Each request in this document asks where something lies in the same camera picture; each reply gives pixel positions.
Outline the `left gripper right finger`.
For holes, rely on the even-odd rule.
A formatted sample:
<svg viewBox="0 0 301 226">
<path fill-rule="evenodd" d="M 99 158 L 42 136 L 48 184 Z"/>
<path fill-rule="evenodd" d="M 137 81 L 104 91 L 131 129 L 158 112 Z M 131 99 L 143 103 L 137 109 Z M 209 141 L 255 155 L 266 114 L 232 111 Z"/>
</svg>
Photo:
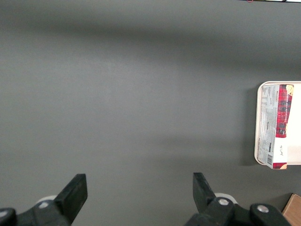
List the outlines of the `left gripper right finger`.
<svg viewBox="0 0 301 226">
<path fill-rule="evenodd" d="M 217 196 L 202 173 L 193 174 L 193 199 L 198 213 L 187 226 L 289 226 L 274 206 L 254 203 L 244 209 L 225 195 Z"/>
</svg>

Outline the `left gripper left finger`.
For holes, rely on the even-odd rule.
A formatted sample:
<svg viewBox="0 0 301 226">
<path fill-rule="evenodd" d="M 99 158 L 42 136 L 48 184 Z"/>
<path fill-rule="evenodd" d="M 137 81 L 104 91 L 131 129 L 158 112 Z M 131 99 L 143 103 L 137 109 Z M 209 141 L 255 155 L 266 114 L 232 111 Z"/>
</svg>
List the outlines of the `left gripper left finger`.
<svg viewBox="0 0 301 226">
<path fill-rule="evenodd" d="M 27 211 L 0 209 L 2 226 L 70 226 L 87 200 L 86 174 L 77 174 L 54 196 L 40 199 Z"/>
</svg>

